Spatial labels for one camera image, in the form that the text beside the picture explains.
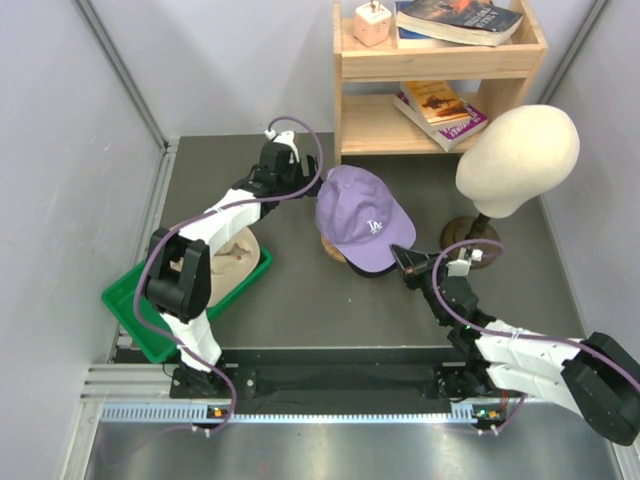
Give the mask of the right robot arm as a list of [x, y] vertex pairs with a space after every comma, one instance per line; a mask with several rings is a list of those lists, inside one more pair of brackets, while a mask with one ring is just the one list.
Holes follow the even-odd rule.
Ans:
[[519, 392], [569, 410], [621, 446], [639, 437], [639, 363], [615, 339], [555, 338], [515, 327], [481, 311], [470, 270], [499, 256], [494, 240], [463, 240], [439, 253], [393, 245], [405, 285], [422, 292], [451, 344], [466, 357], [468, 388], [487, 396]]

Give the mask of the lavender cap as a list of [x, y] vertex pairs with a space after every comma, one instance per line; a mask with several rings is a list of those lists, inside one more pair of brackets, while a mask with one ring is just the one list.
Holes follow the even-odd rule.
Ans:
[[328, 171], [317, 195], [315, 224], [350, 262], [369, 272], [395, 264], [392, 244], [410, 248], [417, 237], [413, 221], [386, 183], [350, 165]]

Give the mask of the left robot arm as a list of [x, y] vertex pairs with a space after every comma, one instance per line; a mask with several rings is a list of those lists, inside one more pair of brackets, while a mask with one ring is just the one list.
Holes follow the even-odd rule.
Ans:
[[250, 226], [283, 199], [316, 195], [318, 170], [314, 156], [300, 157], [293, 132], [277, 134], [216, 205], [176, 233], [159, 228], [152, 235], [140, 295], [169, 326], [182, 362], [194, 370], [192, 384], [203, 395], [220, 394], [227, 382], [225, 370], [216, 366], [222, 350], [208, 308], [257, 266], [259, 246]]

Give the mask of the black hat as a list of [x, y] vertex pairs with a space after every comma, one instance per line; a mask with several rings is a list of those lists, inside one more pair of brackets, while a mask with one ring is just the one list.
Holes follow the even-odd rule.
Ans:
[[396, 265], [393, 264], [384, 270], [374, 271], [374, 272], [365, 271], [360, 269], [358, 266], [356, 266], [352, 262], [350, 262], [344, 255], [340, 253], [338, 255], [338, 260], [345, 263], [356, 275], [362, 278], [367, 278], [367, 279], [381, 278], [397, 270]]

